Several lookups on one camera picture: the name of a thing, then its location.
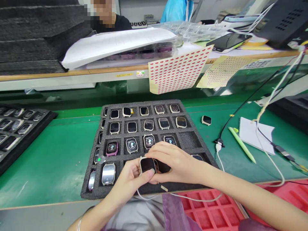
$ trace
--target blue jacket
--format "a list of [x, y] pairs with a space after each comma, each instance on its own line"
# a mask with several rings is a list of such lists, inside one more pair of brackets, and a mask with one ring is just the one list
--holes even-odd
[[169, 21], [189, 21], [193, 13], [193, 0], [168, 0], [160, 23]]

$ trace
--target pen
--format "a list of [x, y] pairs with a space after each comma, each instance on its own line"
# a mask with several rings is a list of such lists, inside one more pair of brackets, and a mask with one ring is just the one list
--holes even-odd
[[250, 151], [248, 150], [248, 148], [246, 147], [246, 145], [244, 144], [244, 142], [241, 140], [241, 138], [237, 135], [237, 132], [236, 132], [236, 128], [232, 128], [232, 127], [229, 127], [229, 130], [230, 132], [232, 133], [232, 135], [234, 136], [234, 138], [236, 139], [236, 141], [238, 142], [238, 144], [242, 147], [242, 149], [244, 150], [244, 152], [246, 153], [246, 155], [249, 157], [249, 159], [254, 162], [255, 164], [256, 163], [256, 160], [254, 159], [253, 155], [250, 153]]

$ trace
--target black shirt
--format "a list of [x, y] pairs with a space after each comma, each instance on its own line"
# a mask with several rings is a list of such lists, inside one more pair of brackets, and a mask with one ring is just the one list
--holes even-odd
[[132, 26], [129, 20], [120, 15], [115, 15], [115, 27], [114, 28], [106, 28], [106, 25], [103, 24], [101, 20], [99, 20], [98, 16], [91, 17], [91, 28], [96, 30], [97, 33], [103, 32], [114, 32], [114, 31], [121, 31], [121, 30], [131, 30]]

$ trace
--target hand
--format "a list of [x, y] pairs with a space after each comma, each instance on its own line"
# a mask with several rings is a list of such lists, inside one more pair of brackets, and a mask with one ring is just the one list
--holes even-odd
[[129, 160], [125, 163], [119, 178], [117, 179], [112, 190], [107, 197], [112, 197], [118, 206], [122, 206], [128, 202], [138, 188], [149, 182], [153, 177], [155, 170], [150, 169], [140, 174], [140, 158]]
[[204, 171], [213, 168], [208, 163], [193, 158], [179, 147], [163, 141], [155, 144], [145, 156], [171, 167], [167, 173], [155, 174], [150, 180], [152, 184], [164, 182], [204, 184], [206, 177]]

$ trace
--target wooden shelf edge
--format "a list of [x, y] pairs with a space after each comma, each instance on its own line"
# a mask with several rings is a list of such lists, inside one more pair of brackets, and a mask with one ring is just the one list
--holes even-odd
[[[266, 53], [258, 55], [247, 55], [241, 56], [245, 58], [253, 59], [267, 59], [267, 58], [281, 58], [288, 56], [296, 56], [298, 51], [282, 51], [275, 53]], [[208, 59], [206, 64], [214, 63], [216, 58]], [[25, 74], [25, 75], [0, 75], [0, 81], [14, 81], [14, 80], [29, 80], [29, 79], [42, 79], [42, 78], [54, 78], [54, 77], [65, 77], [74, 75], [88, 75], [88, 74], [103, 74], [103, 73], [114, 73], [114, 72], [126, 72], [126, 71], [140, 71], [147, 70], [148, 65], [137, 65], [137, 66], [126, 66], [126, 67], [111, 67], [101, 69], [88, 69], [88, 70], [74, 70], [66, 73], [49, 73], [49, 74]]]

